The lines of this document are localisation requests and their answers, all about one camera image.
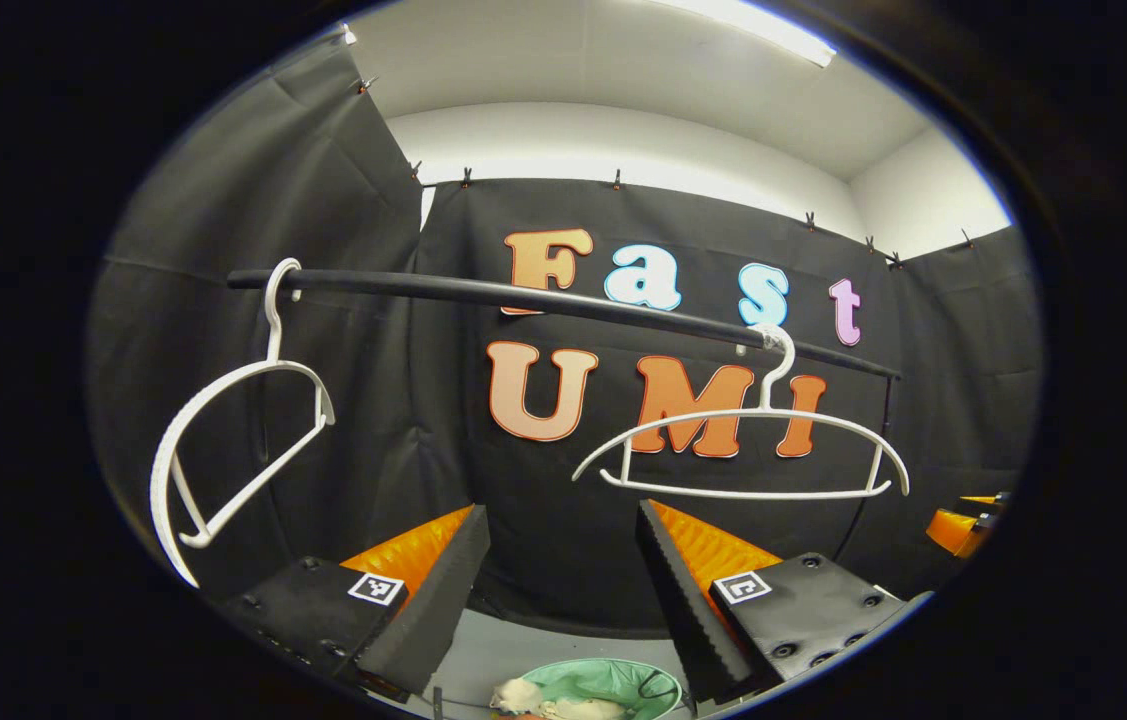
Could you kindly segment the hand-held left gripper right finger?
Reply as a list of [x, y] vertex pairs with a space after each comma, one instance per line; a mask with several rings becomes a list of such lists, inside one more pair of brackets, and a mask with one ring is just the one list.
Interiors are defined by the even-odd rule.
[[900, 601], [822, 553], [778, 559], [665, 503], [640, 503], [635, 536], [694, 701], [827, 670], [928, 602]]

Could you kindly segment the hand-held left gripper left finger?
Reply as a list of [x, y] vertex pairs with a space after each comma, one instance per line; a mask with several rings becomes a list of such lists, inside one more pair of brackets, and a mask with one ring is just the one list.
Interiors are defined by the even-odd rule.
[[406, 701], [447, 656], [489, 546], [487, 512], [472, 503], [348, 560], [302, 557], [223, 612], [308, 673]]

